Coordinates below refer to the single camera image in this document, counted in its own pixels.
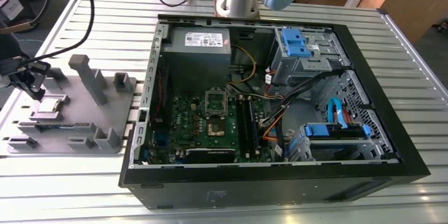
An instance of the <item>yellow wire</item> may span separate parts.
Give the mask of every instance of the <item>yellow wire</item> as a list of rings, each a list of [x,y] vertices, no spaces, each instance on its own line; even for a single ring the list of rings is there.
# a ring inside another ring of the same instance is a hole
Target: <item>yellow wire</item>
[[[254,56],[250,54],[250,52],[240,46],[234,45],[234,47],[239,48],[248,55],[248,57],[251,58],[254,67],[252,67],[252,73],[247,78],[244,78],[243,80],[239,80],[239,81],[230,81],[228,82],[230,84],[238,84],[238,83],[246,82],[248,79],[251,79],[255,75],[255,71],[256,71],[256,68],[258,68],[258,63],[255,61]]]

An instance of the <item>slotted aluminum table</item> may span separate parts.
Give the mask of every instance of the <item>slotted aluminum table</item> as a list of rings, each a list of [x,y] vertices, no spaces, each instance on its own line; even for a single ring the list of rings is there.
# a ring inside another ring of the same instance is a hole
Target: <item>slotted aluminum table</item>
[[[180,0],[166,0],[178,3]],[[214,0],[192,0],[170,8],[158,0],[95,0],[94,32],[80,48],[50,60],[68,67],[72,54],[91,58],[104,76],[126,71],[143,81],[158,14],[214,14]],[[0,222],[100,221],[144,223],[440,223],[448,220],[448,105],[447,90],[387,15],[372,9],[291,5],[276,12],[260,7],[263,19],[344,24],[398,111],[432,175],[387,188],[368,197],[336,204],[150,211],[118,186],[123,153],[103,156],[12,155],[0,140]],[[72,45],[84,35],[90,1],[68,6],[38,53]],[[138,85],[134,106],[139,106]],[[15,91],[0,113],[3,137],[20,113],[8,106],[30,104]],[[136,120],[136,110],[130,121]]]

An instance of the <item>blue drive bracket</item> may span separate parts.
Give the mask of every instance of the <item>blue drive bracket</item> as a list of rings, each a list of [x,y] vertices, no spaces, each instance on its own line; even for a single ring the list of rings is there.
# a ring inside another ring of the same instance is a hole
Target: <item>blue drive bracket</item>
[[[302,36],[300,30],[295,28],[284,28],[282,29],[282,33],[287,55],[292,57],[311,57],[312,53],[306,45],[307,39]]]
[[[307,136],[330,136],[326,124],[310,124],[304,127]]]

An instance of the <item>blue latch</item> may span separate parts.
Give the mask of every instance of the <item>blue latch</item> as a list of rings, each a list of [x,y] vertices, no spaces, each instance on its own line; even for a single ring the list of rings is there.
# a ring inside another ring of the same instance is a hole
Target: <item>blue latch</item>
[[[363,125],[363,130],[364,130],[366,136],[371,136],[372,131],[371,131],[371,127],[367,124]]]
[[[307,136],[330,136],[327,125],[311,124],[304,127]]]
[[[311,57],[312,54],[306,45],[307,39],[302,36],[300,30],[284,28],[282,32],[288,56]]]
[[[312,136],[312,135],[314,135],[314,132],[311,131],[311,127],[310,127],[310,126],[306,126],[304,129],[306,129],[306,135],[307,135],[307,136]]]

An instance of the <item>orange wire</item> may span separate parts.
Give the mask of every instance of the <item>orange wire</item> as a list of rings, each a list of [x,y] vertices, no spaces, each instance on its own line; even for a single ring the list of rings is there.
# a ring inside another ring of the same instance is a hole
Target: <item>orange wire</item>
[[[272,97],[275,97],[275,95],[271,95],[268,93],[270,87],[271,87],[271,84],[266,85],[266,87],[264,87],[264,96],[272,98]]]
[[[271,137],[267,137],[272,127],[275,126],[275,124],[279,122],[280,118],[283,117],[283,115],[286,114],[287,110],[284,110],[284,112],[280,114],[280,116],[278,117],[278,119],[274,121],[274,123],[271,124],[268,130],[266,131],[266,133],[263,134],[263,139],[270,139]]]

